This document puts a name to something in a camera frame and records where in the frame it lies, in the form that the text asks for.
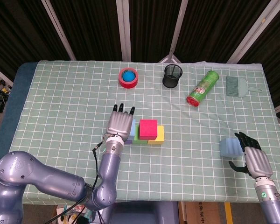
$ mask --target yellow block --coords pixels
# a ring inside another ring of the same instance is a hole
[[[158,136],[155,140],[148,140],[148,144],[160,145],[165,141],[164,126],[158,125]]]

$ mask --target black cable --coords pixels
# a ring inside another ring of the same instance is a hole
[[[93,156],[94,156],[94,159],[95,159],[95,167],[96,167],[96,172],[97,172],[97,175],[95,177],[95,181],[94,181],[94,184],[93,184],[93,188],[95,187],[95,185],[97,184],[97,181],[98,181],[98,159],[97,159],[97,154],[96,154],[96,150],[103,144],[103,141],[101,141],[100,143],[98,143],[94,149],[92,150],[93,152]]]
[[[53,222],[54,220],[58,219],[60,216],[64,215],[65,213],[67,213],[68,211],[70,211],[71,209],[73,209],[74,207],[76,207],[78,204],[80,204],[83,200],[85,199],[85,197],[81,198],[78,202],[76,202],[74,205],[72,205],[71,207],[69,207],[67,210],[63,211],[62,213],[60,213],[59,215],[54,216],[53,218],[51,218],[49,221],[47,221],[45,224],[49,224],[51,222]]]
[[[84,209],[85,209],[85,206],[84,206],[84,208],[79,212],[79,214],[77,215],[77,217],[74,219],[74,221],[72,222],[73,224],[77,224],[77,220],[78,220],[79,216],[82,214],[82,212],[84,211]]]
[[[100,216],[99,211],[98,211],[98,218],[99,218],[99,222],[100,222],[101,224],[103,224],[103,223],[102,223],[102,220],[101,220],[101,216]]]
[[[94,149],[92,150],[93,152],[93,156],[95,158],[95,164],[96,164],[96,171],[97,171],[97,176],[95,178],[94,184],[93,184],[93,188],[95,187],[97,181],[98,181],[98,160],[97,160],[97,154],[96,154],[96,150],[103,144],[103,141],[98,143]],[[62,213],[60,213],[59,215],[51,218],[49,221],[47,221],[45,224],[49,224],[50,222],[53,222],[54,220],[58,219],[60,216],[64,215],[66,212],[68,212],[69,210],[73,209],[74,207],[76,207],[79,203],[81,203],[83,200],[85,199],[85,197],[83,197],[81,200],[79,200],[77,203],[75,203],[73,206],[71,206],[70,208],[68,208],[67,210],[63,211]]]
[[[103,217],[99,211],[98,211],[98,218],[99,218],[99,221],[101,222],[101,224],[105,224],[105,221],[103,220]]]

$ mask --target green checkered tablecloth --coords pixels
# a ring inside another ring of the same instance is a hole
[[[219,154],[219,142],[242,131],[259,140],[280,191],[280,128],[261,65],[216,63],[180,64],[177,87],[162,84],[166,64],[96,61],[39,62],[10,151],[31,153],[46,165],[95,179],[93,147],[101,141],[113,105],[136,107],[140,119],[157,119],[165,126],[165,143],[125,145],[118,180],[119,200],[256,202],[254,180],[235,173],[229,158]],[[139,73],[135,88],[118,83],[122,68]],[[220,75],[198,108],[186,97],[207,71]],[[225,77],[247,80],[262,93],[244,98],[226,96]],[[98,157],[104,145],[98,151]],[[243,165],[242,157],[233,159]],[[63,204],[66,201],[27,186],[25,203]]]

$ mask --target blue sponge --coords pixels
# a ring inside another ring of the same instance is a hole
[[[136,119],[133,119],[132,127],[131,127],[131,132],[130,132],[129,137],[127,138],[128,140],[134,140],[134,138],[135,138],[135,129],[136,129]]]
[[[239,157],[243,155],[242,147],[236,138],[220,141],[220,155],[226,157]]]

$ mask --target red block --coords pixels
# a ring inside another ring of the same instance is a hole
[[[155,140],[158,136],[157,120],[141,119],[139,122],[139,139]]]

